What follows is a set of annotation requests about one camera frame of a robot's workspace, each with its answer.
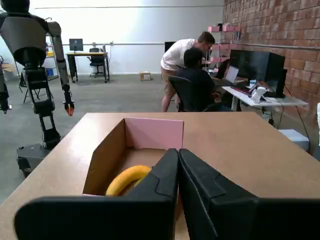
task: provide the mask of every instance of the seated person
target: seated person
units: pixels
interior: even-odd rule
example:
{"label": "seated person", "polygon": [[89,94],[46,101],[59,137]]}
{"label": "seated person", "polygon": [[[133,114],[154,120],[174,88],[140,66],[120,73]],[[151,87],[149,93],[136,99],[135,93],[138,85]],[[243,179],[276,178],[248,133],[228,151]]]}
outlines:
{"label": "seated person", "polygon": [[193,92],[197,93],[192,101],[195,101],[196,108],[203,111],[209,105],[210,112],[231,112],[232,110],[222,104],[215,104],[215,99],[220,95],[216,92],[216,85],[209,74],[202,69],[203,53],[198,48],[190,48],[184,53],[185,68],[179,69],[175,76],[188,79],[192,82]]}

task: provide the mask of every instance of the khaki shorts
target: khaki shorts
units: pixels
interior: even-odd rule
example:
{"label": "khaki shorts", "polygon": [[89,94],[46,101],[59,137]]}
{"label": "khaki shorts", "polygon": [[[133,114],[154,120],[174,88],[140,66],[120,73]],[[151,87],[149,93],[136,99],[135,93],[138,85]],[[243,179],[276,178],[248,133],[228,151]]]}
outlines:
{"label": "khaki shorts", "polygon": [[176,94],[176,90],[169,81],[169,76],[174,76],[175,74],[176,71],[166,70],[161,67],[162,80],[164,81],[164,93],[168,96],[174,96]]}

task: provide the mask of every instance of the brick wall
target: brick wall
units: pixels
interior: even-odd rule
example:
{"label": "brick wall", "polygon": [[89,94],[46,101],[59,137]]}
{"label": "brick wall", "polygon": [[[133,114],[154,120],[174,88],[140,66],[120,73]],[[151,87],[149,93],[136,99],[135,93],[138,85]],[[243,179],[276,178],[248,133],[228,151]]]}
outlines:
{"label": "brick wall", "polygon": [[[309,124],[316,126],[320,102],[320,0],[224,0],[223,17],[224,23],[241,26],[242,44],[314,47],[237,46],[286,57],[286,86],[293,96],[309,103],[309,109],[299,110]],[[232,36],[224,34],[222,41],[228,42]],[[285,112],[297,113],[290,107]]]}

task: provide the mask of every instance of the concrete floor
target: concrete floor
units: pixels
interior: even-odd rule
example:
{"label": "concrete floor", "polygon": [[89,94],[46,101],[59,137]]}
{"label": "concrete floor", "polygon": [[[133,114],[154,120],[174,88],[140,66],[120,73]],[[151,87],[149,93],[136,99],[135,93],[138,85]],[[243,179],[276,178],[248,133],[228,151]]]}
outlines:
{"label": "concrete floor", "polygon": [[[161,112],[164,86],[159,75],[153,78],[152,81],[140,82],[138,75],[118,75],[112,76],[111,82],[105,84],[103,78],[81,76],[78,83],[71,83],[72,99],[75,101],[73,117],[68,117],[64,110],[64,95],[59,80],[51,81],[50,90],[56,108],[53,115],[59,133],[66,135],[88,112]],[[7,86],[13,110],[6,115],[0,112],[0,204],[24,180],[16,161],[17,148],[39,143],[42,139],[39,118],[33,113],[31,101],[27,98],[23,104],[24,94],[20,92],[16,81],[8,82]],[[171,104],[169,112],[175,110],[175,104]],[[277,123],[279,115],[274,113],[274,117]],[[285,115],[280,127],[296,129],[304,134],[301,123]],[[308,131],[315,145],[319,132],[315,129]]]}

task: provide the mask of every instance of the desk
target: desk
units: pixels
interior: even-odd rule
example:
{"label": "desk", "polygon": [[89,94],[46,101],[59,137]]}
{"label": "desk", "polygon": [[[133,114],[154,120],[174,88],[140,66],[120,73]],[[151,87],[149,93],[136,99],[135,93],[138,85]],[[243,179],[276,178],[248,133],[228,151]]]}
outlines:
{"label": "desk", "polygon": [[224,90],[233,95],[231,109],[233,111],[237,110],[238,101],[241,100],[244,103],[248,104],[251,107],[288,107],[288,106],[306,106],[307,102],[304,102],[295,97],[286,96],[285,98],[273,98],[267,97],[266,101],[260,101],[259,103],[255,103],[251,100],[250,97],[239,92],[237,90],[232,89],[230,86],[223,86]]}
{"label": "desk", "polygon": [[[87,113],[0,206],[0,240],[17,239],[24,203],[81,195],[93,151],[128,117],[183,120],[183,147],[256,196],[320,198],[320,163],[254,112]],[[189,239],[183,214],[175,230]]]}
{"label": "desk", "polygon": [[108,53],[107,52],[68,52],[68,63],[70,69],[70,76],[73,83],[78,82],[78,72],[77,72],[77,65],[76,65],[76,57],[92,57],[92,56],[104,56],[106,59],[106,65],[103,64],[103,73],[104,73],[104,82],[110,81],[110,74],[109,74],[109,60],[108,60]]}

